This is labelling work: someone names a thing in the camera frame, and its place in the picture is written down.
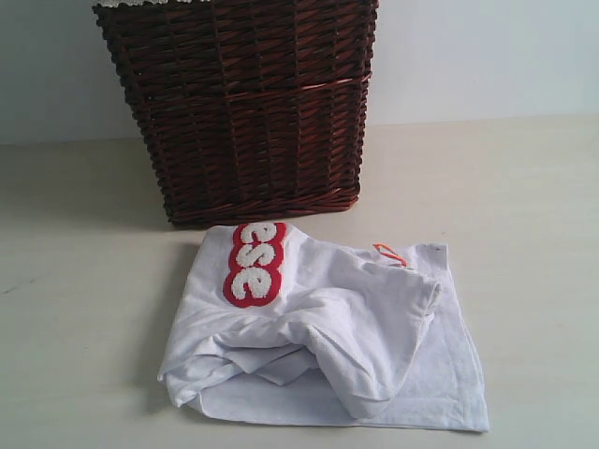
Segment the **orange shirt neck tag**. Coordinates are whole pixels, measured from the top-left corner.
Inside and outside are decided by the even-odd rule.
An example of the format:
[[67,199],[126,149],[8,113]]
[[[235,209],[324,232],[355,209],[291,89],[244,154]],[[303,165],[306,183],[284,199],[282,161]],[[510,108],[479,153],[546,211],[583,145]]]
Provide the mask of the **orange shirt neck tag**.
[[398,253],[396,253],[392,248],[383,243],[375,243],[373,245],[374,249],[382,256],[393,260],[394,264],[397,267],[407,268],[408,262]]

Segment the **white shirt with red trim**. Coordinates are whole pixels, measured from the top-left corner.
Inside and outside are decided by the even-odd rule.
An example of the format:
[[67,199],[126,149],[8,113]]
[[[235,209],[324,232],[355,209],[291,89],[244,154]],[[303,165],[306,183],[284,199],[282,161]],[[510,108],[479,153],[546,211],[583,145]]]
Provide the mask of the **white shirt with red trim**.
[[447,247],[395,252],[407,268],[292,224],[209,229],[157,374],[171,402],[251,424],[487,432]]

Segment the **dark brown wicker basket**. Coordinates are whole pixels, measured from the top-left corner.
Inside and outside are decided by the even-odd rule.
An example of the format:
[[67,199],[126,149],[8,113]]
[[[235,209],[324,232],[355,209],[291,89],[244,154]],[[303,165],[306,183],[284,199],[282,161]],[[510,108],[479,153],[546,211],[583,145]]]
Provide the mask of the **dark brown wicker basket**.
[[93,5],[173,225],[355,204],[378,8],[375,1]]

